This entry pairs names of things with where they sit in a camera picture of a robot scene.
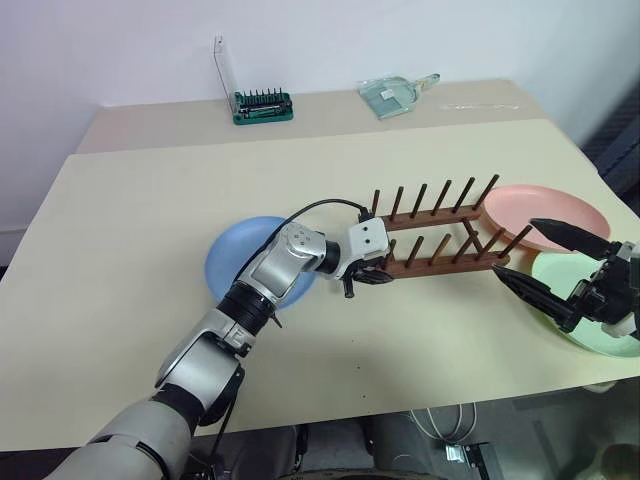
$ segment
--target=wooden peg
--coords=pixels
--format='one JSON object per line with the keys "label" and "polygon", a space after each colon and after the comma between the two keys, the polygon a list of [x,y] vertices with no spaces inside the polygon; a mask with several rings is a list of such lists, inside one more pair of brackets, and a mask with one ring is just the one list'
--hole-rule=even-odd
{"label": "wooden peg", "polygon": [[460,205],[462,205],[462,202],[464,202],[464,197],[467,196],[467,193],[469,193],[469,189],[471,189],[471,185],[473,185],[473,182],[475,181],[476,179],[474,177],[471,177],[467,182],[467,184],[464,186],[462,193],[458,197],[458,201],[456,202],[455,206],[451,210],[453,213],[456,213],[458,211],[458,209],[460,208]]}
{"label": "wooden peg", "polygon": [[371,214],[375,216],[378,209],[378,200],[380,199],[380,190],[373,192],[373,203],[371,204]]}
{"label": "wooden peg", "polygon": [[484,255],[491,249],[491,247],[493,247],[493,245],[500,239],[503,233],[504,233],[504,228],[500,228],[500,230],[498,230],[493,235],[493,237],[491,237],[491,240],[489,240],[489,242],[484,246],[484,248],[480,250],[480,252],[478,252],[478,255],[476,255],[476,261],[484,257]]}
{"label": "wooden peg", "polygon": [[469,248],[469,245],[473,243],[473,239],[476,238],[477,234],[478,232],[474,231],[469,235],[469,238],[465,240],[465,242],[460,247],[460,250],[458,250],[458,253],[456,253],[456,255],[453,257],[453,260],[451,260],[451,263],[458,263],[458,260],[460,260],[460,257],[464,255],[464,252],[467,251],[467,249]]}
{"label": "wooden peg", "polygon": [[444,200],[444,197],[447,194],[447,191],[449,190],[450,186],[451,186],[451,180],[447,180],[444,184],[444,187],[442,187],[442,191],[440,192],[440,196],[438,197],[438,200],[436,201],[436,204],[433,207],[433,210],[431,210],[431,216],[434,216],[436,213],[438,213],[438,210],[440,209],[440,205],[442,205],[442,201]]}
{"label": "wooden peg", "polygon": [[498,258],[504,258],[511,250],[515,248],[516,245],[518,245],[518,243],[520,243],[520,240],[522,240],[525,235],[531,231],[532,228],[533,227],[531,225],[527,225],[526,227],[524,227],[522,231],[518,235],[516,235],[513,240],[511,240],[511,243],[507,245],[503,251],[500,252]]}
{"label": "wooden peg", "polygon": [[450,233],[447,233],[444,237],[442,237],[442,240],[440,240],[440,245],[438,245],[438,248],[436,248],[436,251],[433,252],[433,256],[427,262],[429,266],[433,265],[433,262],[435,262],[438,259],[438,257],[442,253],[442,250],[444,250],[444,247],[446,247],[447,243],[449,243],[450,238],[451,238]]}
{"label": "wooden peg", "polygon": [[389,262],[393,261],[393,250],[396,248],[396,239],[394,238],[389,242],[389,253],[384,257],[384,262],[382,263],[382,269],[386,270]]}
{"label": "wooden peg", "polygon": [[496,182],[498,181],[499,178],[500,178],[500,175],[498,175],[498,174],[495,174],[493,176],[493,178],[489,181],[489,183],[486,186],[486,188],[480,194],[480,198],[478,198],[478,201],[473,206],[472,210],[477,210],[480,207],[480,205],[482,205],[482,202],[484,202],[484,199],[487,197],[487,195],[489,194],[489,192],[491,191],[491,189],[496,184]]}
{"label": "wooden peg", "polygon": [[424,192],[427,191],[427,184],[423,183],[422,187],[420,187],[420,192],[418,193],[418,198],[416,198],[416,203],[413,206],[413,210],[411,210],[410,218],[415,218],[416,213],[418,213],[418,209],[420,208],[420,204],[422,203],[422,199],[424,198]]}
{"label": "wooden peg", "polygon": [[417,239],[416,239],[416,243],[413,245],[413,248],[411,249],[411,253],[409,254],[409,258],[407,258],[407,261],[404,264],[404,268],[410,268],[411,265],[413,264],[413,261],[416,259],[416,255],[418,254],[418,250],[420,250],[420,247],[422,246],[422,242],[424,241],[424,237],[422,235],[420,235]]}
{"label": "wooden peg", "polygon": [[464,229],[467,231],[467,235],[471,236],[475,232],[475,237],[473,238],[473,246],[476,247],[476,250],[478,252],[482,251],[482,243],[480,243],[480,240],[478,240],[478,232],[473,229],[468,219],[463,218],[462,224],[464,225]]}
{"label": "wooden peg", "polygon": [[398,187],[398,193],[396,193],[396,200],[393,202],[393,210],[391,210],[391,215],[389,215],[389,221],[393,222],[396,218],[396,213],[398,213],[398,207],[400,206],[400,199],[402,198],[402,192],[404,192],[404,187]]}

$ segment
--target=green plate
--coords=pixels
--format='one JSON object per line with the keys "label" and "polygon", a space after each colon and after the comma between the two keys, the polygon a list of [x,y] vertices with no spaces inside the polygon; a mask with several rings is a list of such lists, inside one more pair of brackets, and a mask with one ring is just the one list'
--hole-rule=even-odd
{"label": "green plate", "polygon": [[[580,279],[588,279],[602,262],[593,260],[585,255],[566,253],[541,253],[533,262],[531,275],[551,287],[551,292],[560,298],[567,298]],[[554,326],[556,323],[547,317]],[[571,333],[562,335],[568,337],[578,345],[602,353],[610,357],[640,357],[640,341],[625,336],[613,338],[604,333],[599,322],[592,322],[586,318]]]}

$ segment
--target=table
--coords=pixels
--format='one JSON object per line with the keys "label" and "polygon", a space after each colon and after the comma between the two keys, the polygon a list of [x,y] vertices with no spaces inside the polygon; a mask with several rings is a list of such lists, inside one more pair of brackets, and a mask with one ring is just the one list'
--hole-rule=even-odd
{"label": "table", "polygon": [[[366,203],[374,188],[386,213],[398,185],[408,209],[422,182],[428,205],[445,179],[457,193],[470,175],[473,199],[496,172],[500,185],[577,195],[614,238],[640,238],[638,218],[545,119],[70,156],[0,284],[0,450],[80,445],[148,396],[164,357],[212,306],[203,260],[234,222],[326,197]],[[355,216],[331,206],[300,220],[331,235]],[[461,226],[423,230],[423,254],[443,231],[452,249],[465,238]],[[416,233],[390,235],[398,257]],[[526,269],[533,254],[513,257]],[[352,300],[318,279],[279,318],[284,328],[264,328],[243,361],[230,431],[640,374],[638,359],[559,336],[491,272],[358,285]]]}

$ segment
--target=white cable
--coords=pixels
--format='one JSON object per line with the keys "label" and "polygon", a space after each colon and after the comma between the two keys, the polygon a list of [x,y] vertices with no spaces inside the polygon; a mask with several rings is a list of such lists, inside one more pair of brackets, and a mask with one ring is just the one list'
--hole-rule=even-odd
{"label": "white cable", "polygon": [[478,422],[478,411],[476,409],[476,404],[472,403],[473,406],[473,420],[471,422],[471,426],[469,427],[469,429],[459,438],[454,439],[453,437],[458,433],[458,430],[460,429],[460,426],[462,425],[462,405],[459,404],[458,405],[458,421],[456,422],[456,426],[454,427],[453,431],[451,433],[449,433],[448,435],[442,435],[442,433],[440,433],[440,430],[438,429],[438,427],[436,426],[435,421],[433,420],[433,415],[431,414],[431,410],[427,408],[427,415],[429,416],[429,420],[431,423],[431,426],[433,427],[434,431],[435,431],[435,435],[433,435],[431,432],[429,432],[423,425],[422,423],[420,423],[420,421],[418,420],[418,417],[416,416],[416,413],[413,410],[410,410],[410,414],[411,414],[411,418],[413,419],[413,422],[416,424],[416,426],[418,427],[418,429],[420,429],[420,431],[422,433],[424,433],[427,437],[433,439],[433,440],[442,440],[443,442],[446,443],[459,443],[462,440],[464,440],[465,438],[467,438],[469,435],[471,435],[471,433],[475,430],[476,428],[476,424]]}

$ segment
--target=floor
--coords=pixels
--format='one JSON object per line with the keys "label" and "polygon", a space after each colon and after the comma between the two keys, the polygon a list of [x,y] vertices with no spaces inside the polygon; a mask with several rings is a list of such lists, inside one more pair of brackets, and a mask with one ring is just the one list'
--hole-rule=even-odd
{"label": "floor", "polygon": [[[505,479],[570,480],[589,465],[599,446],[640,444],[639,399],[640,378],[634,378],[618,382],[603,394],[571,389],[482,402],[477,405],[477,427],[464,443],[490,442]],[[457,414],[455,407],[433,409],[432,412],[443,433],[452,428]],[[467,409],[465,425],[469,423],[469,412]],[[406,414],[392,415],[408,418]],[[417,435],[414,439],[420,443],[419,450],[429,465],[428,473],[450,480],[479,478],[468,466],[447,462],[440,442],[417,433],[411,422],[406,425]],[[200,439],[196,449],[205,451],[208,442],[210,438]],[[253,445],[253,450],[247,448],[248,443]],[[294,448],[295,430],[292,427],[230,434],[221,442],[225,458],[239,464],[242,462],[238,459],[247,456],[249,451],[254,452],[246,465],[260,463],[260,469],[264,471],[265,465],[269,464],[269,471],[274,475],[284,473],[288,468]],[[68,450],[0,454],[0,478],[41,479],[67,454]],[[370,468],[373,463],[365,449],[358,419],[309,426],[308,451],[303,460],[305,471]],[[237,478],[257,477],[255,472],[244,470]]]}

